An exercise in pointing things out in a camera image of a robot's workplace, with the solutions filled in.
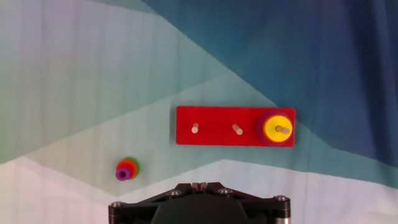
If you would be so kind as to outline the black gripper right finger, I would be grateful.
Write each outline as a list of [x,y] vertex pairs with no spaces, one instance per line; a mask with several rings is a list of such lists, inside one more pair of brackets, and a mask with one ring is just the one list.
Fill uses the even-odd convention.
[[220,182],[199,183],[199,193],[233,199],[240,203],[248,217],[263,214],[267,219],[265,223],[291,224],[291,206],[287,196],[276,195],[271,198],[260,198],[227,188]]

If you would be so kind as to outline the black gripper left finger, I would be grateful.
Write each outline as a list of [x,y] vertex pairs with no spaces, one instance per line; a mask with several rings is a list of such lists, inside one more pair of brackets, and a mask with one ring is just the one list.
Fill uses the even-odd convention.
[[137,217],[149,217],[152,219],[157,209],[163,203],[195,193],[199,193],[199,183],[178,184],[172,190],[168,190],[141,202],[112,202],[108,205],[109,224],[134,223],[134,219]]

